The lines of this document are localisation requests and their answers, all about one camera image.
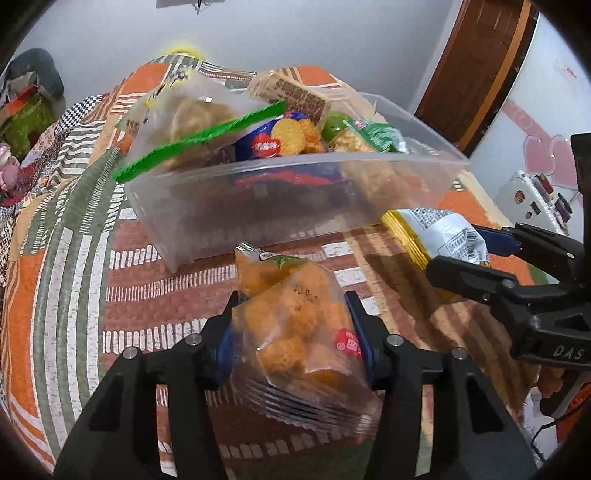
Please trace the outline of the yellow bed headboard rail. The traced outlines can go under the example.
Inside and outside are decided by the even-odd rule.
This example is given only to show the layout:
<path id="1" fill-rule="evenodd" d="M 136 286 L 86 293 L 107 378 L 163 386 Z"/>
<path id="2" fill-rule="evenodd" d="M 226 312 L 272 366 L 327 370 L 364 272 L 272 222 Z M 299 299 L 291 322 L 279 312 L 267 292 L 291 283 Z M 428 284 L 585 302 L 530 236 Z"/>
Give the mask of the yellow bed headboard rail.
<path id="1" fill-rule="evenodd" d="M 190 44 L 176 44 L 172 45 L 164 50 L 165 55 L 184 55 L 191 58 L 197 58 L 204 60 L 205 56 L 202 54 L 197 47 Z"/>

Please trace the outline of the patchwork striped bed quilt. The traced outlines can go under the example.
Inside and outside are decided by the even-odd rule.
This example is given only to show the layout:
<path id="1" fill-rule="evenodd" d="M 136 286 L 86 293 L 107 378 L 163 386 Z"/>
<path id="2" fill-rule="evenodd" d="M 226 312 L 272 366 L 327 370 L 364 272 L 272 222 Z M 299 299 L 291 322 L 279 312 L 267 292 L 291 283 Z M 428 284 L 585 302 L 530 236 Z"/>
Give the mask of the patchwork striped bed quilt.
<path id="1" fill-rule="evenodd" d="M 236 286 L 231 255 L 170 273 L 111 179 L 129 139 L 121 117 L 177 72 L 195 69 L 232 89 L 250 75 L 168 55 L 111 92 L 71 107 L 36 144 L 47 167 L 19 209 L 6 247 L 1 402 L 16 436 L 50 472 L 100 378 L 128 346 L 159 351 L 199 332 Z M 534 365 L 514 360 L 486 308 L 443 304 L 381 227 L 283 245 L 332 270 L 371 314 L 421 347 L 465 347 L 509 411 L 521 411 Z"/>

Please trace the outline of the brown wafer cake pack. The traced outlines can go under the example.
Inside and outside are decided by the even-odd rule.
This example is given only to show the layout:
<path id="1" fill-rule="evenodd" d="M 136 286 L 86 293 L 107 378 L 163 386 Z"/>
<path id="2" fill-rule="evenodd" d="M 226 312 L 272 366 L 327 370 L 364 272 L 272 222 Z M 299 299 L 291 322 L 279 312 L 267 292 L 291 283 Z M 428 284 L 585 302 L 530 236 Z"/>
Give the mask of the brown wafer cake pack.
<path id="1" fill-rule="evenodd" d="M 256 75 L 250 81 L 247 91 L 252 98 L 259 98 L 267 103 L 286 102 L 288 111 L 303 113 L 320 130 L 325 127 L 331 110 L 331 100 L 327 96 L 277 70 Z"/>

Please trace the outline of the pink plush toy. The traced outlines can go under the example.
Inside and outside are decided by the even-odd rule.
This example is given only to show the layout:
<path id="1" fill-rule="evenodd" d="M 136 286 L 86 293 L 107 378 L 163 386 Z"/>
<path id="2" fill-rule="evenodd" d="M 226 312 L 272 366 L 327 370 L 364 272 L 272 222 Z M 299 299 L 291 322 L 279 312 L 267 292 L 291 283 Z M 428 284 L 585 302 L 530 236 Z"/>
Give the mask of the pink plush toy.
<path id="1" fill-rule="evenodd" d="M 0 145 L 0 187 L 2 192 L 14 188 L 20 174 L 20 162 L 6 143 Z"/>

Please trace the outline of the green-edged clear pastry bag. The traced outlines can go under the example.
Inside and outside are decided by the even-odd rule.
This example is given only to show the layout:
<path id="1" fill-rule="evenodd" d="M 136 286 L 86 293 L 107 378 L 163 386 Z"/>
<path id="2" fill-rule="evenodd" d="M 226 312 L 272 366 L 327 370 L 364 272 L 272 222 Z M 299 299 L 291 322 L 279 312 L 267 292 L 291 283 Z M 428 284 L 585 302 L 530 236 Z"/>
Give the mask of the green-edged clear pastry bag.
<path id="1" fill-rule="evenodd" d="M 118 129 L 131 143 L 113 179 L 123 184 L 150 171 L 212 165 L 242 136 L 286 111 L 283 100 L 259 100 L 185 70 L 141 97 L 121 118 Z"/>

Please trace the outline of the orange fried snack bag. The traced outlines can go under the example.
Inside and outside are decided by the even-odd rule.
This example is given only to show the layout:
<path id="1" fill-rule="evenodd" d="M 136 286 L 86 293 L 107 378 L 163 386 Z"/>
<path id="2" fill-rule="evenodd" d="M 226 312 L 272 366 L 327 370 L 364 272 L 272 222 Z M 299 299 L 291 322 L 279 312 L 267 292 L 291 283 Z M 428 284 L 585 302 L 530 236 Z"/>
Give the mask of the orange fried snack bag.
<path id="1" fill-rule="evenodd" d="M 370 389 L 360 341 L 335 274 L 307 258 L 235 247 L 231 383 L 247 406 L 297 427 L 376 433 L 382 401 Z"/>

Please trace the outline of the green jelly cup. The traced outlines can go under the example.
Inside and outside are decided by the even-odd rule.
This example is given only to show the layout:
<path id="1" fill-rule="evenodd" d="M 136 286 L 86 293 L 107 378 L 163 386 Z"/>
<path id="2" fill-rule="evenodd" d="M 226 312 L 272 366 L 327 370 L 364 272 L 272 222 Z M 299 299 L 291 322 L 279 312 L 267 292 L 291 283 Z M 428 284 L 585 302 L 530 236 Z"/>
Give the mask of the green jelly cup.
<path id="1" fill-rule="evenodd" d="M 344 112 L 332 111 L 329 113 L 327 120 L 325 120 L 325 126 L 322 129 L 322 140 L 329 144 L 342 129 L 346 128 L 345 121 L 351 119 L 352 117 Z"/>

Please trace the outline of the brown wooden door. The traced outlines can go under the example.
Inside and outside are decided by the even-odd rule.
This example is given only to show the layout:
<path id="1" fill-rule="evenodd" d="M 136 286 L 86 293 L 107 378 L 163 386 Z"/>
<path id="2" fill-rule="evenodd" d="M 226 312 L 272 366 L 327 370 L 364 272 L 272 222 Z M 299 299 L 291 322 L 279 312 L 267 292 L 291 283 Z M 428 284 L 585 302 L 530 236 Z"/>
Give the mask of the brown wooden door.
<path id="1" fill-rule="evenodd" d="M 524 62 L 538 19 L 530 1 L 464 1 L 416 115 L 469 156 Z"/>

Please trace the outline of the blue biscuit snack bag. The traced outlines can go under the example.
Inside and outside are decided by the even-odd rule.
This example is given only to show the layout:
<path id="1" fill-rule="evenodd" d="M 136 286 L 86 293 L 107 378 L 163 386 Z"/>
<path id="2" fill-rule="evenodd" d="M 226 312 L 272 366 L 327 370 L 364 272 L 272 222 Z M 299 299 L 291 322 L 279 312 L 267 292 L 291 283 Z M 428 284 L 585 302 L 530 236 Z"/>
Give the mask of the blue biscuit snack bag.
<path id="1" fill-rule="evenodd" d="M 329 151 L 317 126 L 297 111 L 264 123 L 236 141 L 233 149 L 238 162 Z"/>

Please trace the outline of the white suitcase with stickers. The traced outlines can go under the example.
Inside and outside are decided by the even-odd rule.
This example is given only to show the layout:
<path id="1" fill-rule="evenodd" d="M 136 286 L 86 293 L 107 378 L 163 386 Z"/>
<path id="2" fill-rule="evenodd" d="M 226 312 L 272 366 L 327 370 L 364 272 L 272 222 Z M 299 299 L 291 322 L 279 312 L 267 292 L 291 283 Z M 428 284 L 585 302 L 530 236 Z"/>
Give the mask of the white suitcase with stickers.
<path id="1" fill-rule="evenodd" d="M 499 188 L 495 203 L 511 224 L 533 225 L 582 241 L 581 194 L 551 180 L 542 173 L 518 170 Z"/>

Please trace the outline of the white yellow small snack packet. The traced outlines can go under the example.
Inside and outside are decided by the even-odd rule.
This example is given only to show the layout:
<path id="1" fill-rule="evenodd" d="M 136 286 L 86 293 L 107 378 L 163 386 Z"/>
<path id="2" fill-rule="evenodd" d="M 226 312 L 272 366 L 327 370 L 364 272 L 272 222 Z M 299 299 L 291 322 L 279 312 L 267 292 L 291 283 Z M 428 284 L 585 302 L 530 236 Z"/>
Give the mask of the white yellow small snack packet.
<path id="1" fill-rule="evenodd" d="M 490 266 L 486 242 L 462 215 L 433 208 L 394 209 L 382 223 L 422 270 L 437 256 Z"/>

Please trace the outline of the red snack bag in bin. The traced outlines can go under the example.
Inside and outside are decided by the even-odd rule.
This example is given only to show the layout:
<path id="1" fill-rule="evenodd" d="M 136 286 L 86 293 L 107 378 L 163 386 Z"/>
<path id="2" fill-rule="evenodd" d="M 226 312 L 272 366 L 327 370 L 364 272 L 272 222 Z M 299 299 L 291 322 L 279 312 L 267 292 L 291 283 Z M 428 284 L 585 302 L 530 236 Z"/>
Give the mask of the red snack bag in bin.
<path id="1" fill-rule="evenodd" d="M 246 175 L 238 178 L 235 181 L 235 185 L 250 186 L 267 181 L 280 181 L 297 186 L 325 186 L 338 184 L 341 182 L 341 179 L 311 175 L 294 170 L 280 170 Z"/>

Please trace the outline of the green snack sachet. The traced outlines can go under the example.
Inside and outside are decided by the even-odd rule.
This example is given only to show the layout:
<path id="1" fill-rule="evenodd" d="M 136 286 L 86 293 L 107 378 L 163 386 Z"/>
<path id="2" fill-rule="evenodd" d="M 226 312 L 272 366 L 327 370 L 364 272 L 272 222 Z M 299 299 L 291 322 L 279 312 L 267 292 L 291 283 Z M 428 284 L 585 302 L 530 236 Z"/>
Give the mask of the green snack sachet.
<path id="1" fill-rule="evenodd" d="M 402 133 L 388 123 L 366 120 L 344 120 L 342 123 L 377 152 L 410 153 Z"/>

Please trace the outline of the clothes pile with green bag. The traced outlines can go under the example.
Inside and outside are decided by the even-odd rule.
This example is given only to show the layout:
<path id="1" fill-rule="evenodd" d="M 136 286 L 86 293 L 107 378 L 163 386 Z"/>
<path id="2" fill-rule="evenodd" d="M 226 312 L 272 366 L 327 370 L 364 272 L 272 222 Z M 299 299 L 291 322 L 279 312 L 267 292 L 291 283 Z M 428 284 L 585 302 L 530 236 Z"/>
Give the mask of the clothes pile with green bag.
<path id="1" fill-rule="evenodd" d="M 32 48 L 1 75 L 1 142 L 22 161 L 63 106 L 64 85 L 50 53 Z"/>

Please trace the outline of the clear plastic storage bin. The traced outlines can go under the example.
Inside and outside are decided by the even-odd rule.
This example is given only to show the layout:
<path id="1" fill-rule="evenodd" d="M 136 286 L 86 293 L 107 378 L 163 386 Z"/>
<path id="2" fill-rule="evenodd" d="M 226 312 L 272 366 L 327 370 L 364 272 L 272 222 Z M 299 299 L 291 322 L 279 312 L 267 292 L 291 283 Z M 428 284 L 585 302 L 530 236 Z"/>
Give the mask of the clear plastic storage bin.
<path id="1" fill-rule="evenodd" d="M 169 271 L 198 259 L 379 224 L 384 211 L 437 207 L 468 158 L 391 100 L 362 93 L 366 115 L 404 136 L 409 154 L 342 152 L 277 157 L 204 169 L 140 175 L 126 183 L 149 243 Z M 294 170 L 341 179 L 325 186 L 267 181 L 235 185 L 243 176 Z"/>

